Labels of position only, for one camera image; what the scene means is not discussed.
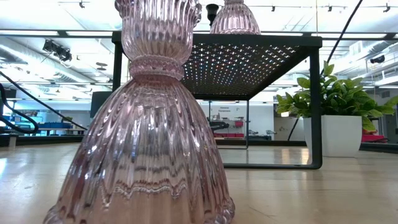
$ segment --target ceiling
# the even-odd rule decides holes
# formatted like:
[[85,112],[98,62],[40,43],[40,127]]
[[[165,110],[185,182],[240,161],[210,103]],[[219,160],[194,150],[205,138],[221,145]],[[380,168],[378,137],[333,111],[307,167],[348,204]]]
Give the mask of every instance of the ceiling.
[[[90,99],[93,91],[110,90],[107,83],[111,82],[113,78],[114,45],[108,37],[102,39],[51,38],[58,45],[70,49],[73,55],[72,61],[63,65],[59,63],[56,56],[48,55],[47,52],[42,50],[45,38],[1,37],[1,30],[5,29],[118,30],[121,28],[121,19],[114,9],[114,0],[83,1],[84,8],[80,6],[80,2],[79,0],[0,1],[0,8],[2,9],[0,14],[0,44],[10,43],[10,49],[18,48],[20,53],[30,57],[34,55],[35,59],[38,60],[26,62],[26,60],[23,60],[24,56],[20,55],[19,63],[6,65],[6,63],[1,63],[2,58],[6,62],[3,50],[2,53],[0,51],[0,69],[4,73],[12,74],[12,79],[23,80],[23,82],[64,82],[64,80],[69,80],[69,82],[103,84],[78,86],[79,88],[73,87],[74,85],[44,85],[36,91],[30,90],[36,95],[46,95],[46,92],[43,93],[41,90],[41,88],[46,87],[52,93],[52,95],[46,95],[49,98],[65,97],[66,94],[60,94],[57,90],[61,92],[73,91],[74,97],[79,99]],[[386,10],[386,2],[391,9],[388,12],[383,12]],[[206,18],[205,6],[210,3],[222,6],[224,1],[200,0],[200,3],[203,5],[202,20],[196,26],[195,31],[206,32],[209,31],[210,27]],[[245,0],[245,3],[252,10],[260,29],[264,32],[340,32],[357,0]],[[398,32],[396,21],[398,21],[398,0],[364,0],[347,32],[396,33]],[[346,60],[349,55],[349,47],[356,42],[357,40],[341,41],[332,61]],[[335,40],[324,40],[324,47],[320,51],[322,60],[326,60],[334,44]],[[101,68],[97,65],[98,62],[107,65],[103,67],[105,70],[97,69]],[[124,58],[123,64],[123,82],[126,82],[128,80],[126,58]],[[350,77],[350,74],[356,76],[359,72],[363,72],[363,69],[366,69],[366,66],[363,66],[364,60],[358,60],[358,64],[357,62],[350,62],[339,72],[342,76]],[[37,67],[41,68],[45,65],[48,65],[45,69],[37,69]],[[303,62],[275,84],[286,84],[295,78],[298,73],[308,73],[308,69],[308,63]],[[54,74],[58,74],[58,76],[48,78]]]

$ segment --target desk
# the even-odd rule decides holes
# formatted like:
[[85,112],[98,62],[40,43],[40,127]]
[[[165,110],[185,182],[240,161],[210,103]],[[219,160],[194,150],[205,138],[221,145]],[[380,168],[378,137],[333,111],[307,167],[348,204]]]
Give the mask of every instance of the desk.
[[77,131],[77,134],[84,134],[85,130],[81,128],[39,128],[39,131],[47,131],[47,136],[50,136],[50,132],[54,131],[54,134],[57,131],[66,131],[67,134],[73,134],[73,132]]

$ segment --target black cable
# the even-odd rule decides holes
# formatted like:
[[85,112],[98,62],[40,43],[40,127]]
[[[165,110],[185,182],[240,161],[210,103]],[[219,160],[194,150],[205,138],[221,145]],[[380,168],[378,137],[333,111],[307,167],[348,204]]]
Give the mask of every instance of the black cable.
[[12,124],[11,122],[9,122],[6,118],[2,117],[2,114],[0,114],[0,121],[2,121],[3,123],[5,123],[7,126],[11,127],[12,129],[20,132],[20,133],[25,133],[25,134],[35,134],[37,133],[37,130],[39,129],[39,125],[37,125],[36,121],[34,121],[32,118],[28,117],[27,115],[24,115],[23,113],[19,112],[18,110],[15,110],[14,108],[12,108],[10,105],[8,105],[7,99],[6,99],[6,90],[4,89],[3,85],[0,83],[0,96],[1,96],[1,100],[4,104],[4,106],[7,106],[8,109],[10,109],[12,112],[20,115],[21,117],[26,118],[28,121],[30,121],[33,126],[34,129],[33,130],[28,130],[28,129],[22,129],[14,124]]
[[[341,31],[341,34],[340,34],[339,38],[337,39],[337,41],[336,41],[336,43],[335,43],[335,46],[332,48],[332,50],[331,50],[331,52],[330,52],[330,55],[329,55],[328,60],[327,60],[328,63],[330,62],[331,57],[332,57],[333,54],[335,53],[335,50],[336,50],[338,44],[340,43],[341,39],[343,38],[343,35],[345,34],[345,32],[346,32],[346,30],[347,30],[347,28],[348,28],[348,25],[351,23],[351,20],[353,19],[353,17],[354,17],[354,15],[355,15],[356,11],[359,9],[359,7],[360,7],[362,1],[363,1],[363,0],[359,0],[359,1],[358,1],[357,5],[356,5],[355,8],[354,8],[354,11],[353,11],[353,12],[351,13],[351,15],[349,16],[349,18],[348,18],[348,20],[347,20],[347,22],[346,22],[346,25],[344,26],[343,30]],[[288,141],[290,140],[290,137],[292,136],[293,131],[294,131],[294,129],[295,129],[296,124],[297,124],[298,121],[299,121],[299,118],[296,119],[296,122],[294,123],[293,128],[292,128],[292,130],[290,131],[289,138],[287,139]]]
[[[58,111],[54,110],[53,108],[51,108],[49,105],[46,105],[45,103],[41,102],[39,99],[37,99],[36,97],[32,96],[28,91],[26,91],[25,89],[23,89],[22,87],[20,87],[16,82],[14,82],[12,79],[10,79],[7,75],[5,75],[3,72],[0,72],[0,75],[2,75],[4,78],[6,78],[6,80],[8,80],[9,82],[11,82],[15,87],[17,87],[18,89],[20,89],[20,91],[22,91],[23,93],[25,93],[26,95],[28,95],[29,97],[31,97],[33,100],[37,101],[38,103],[40,103],[41,105],[45,106],[46,108],[48,108],[50,111],[53,111],[55,114],[59,115],[61,118],[63,118],[65,121],[69,121],[72,124],[78,126],[79,128],[83,129],[83,130],[87,130],[86,128],[84,128],[83,126],[80,126],[79,124],[76,124],[75,122],[73,122],[72,120],[70,120],[69,118],[65,117],[64,115],[60,114]],[[4,104],[6,104],[7,99],[4,97],[1,98],[3,102],[5,102]]]

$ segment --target black metal table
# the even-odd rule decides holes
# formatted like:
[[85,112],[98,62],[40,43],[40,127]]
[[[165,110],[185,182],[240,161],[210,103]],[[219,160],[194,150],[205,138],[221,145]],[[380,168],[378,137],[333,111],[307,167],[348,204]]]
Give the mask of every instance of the black metal table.
[[[112,42],[115,44],[115,90],[121,80],[123,48],[120,31],[113,32]],[[246,135],[249,132],[249,100],[310,57],[312,164],[224,164],[225,167],[319,169],[322,166],[319,76],[321,47],[322,38],[311,36],[193,35],[192,54],[183,65],[185,76],[181,82],[198,100],[246,101]],[[244,149],[248,147],[246,138]]]

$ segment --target glass vase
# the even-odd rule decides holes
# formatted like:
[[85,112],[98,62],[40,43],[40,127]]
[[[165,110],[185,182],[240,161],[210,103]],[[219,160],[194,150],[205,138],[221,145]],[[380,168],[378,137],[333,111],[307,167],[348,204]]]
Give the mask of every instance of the glass vase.
[[243,0],[224,0],[211,26],[211,34],[261,34],[253,13]]
[[132,79],[104,103],[44,224],[231,223],[223,163],[179,82],[197,0],[117,0]]

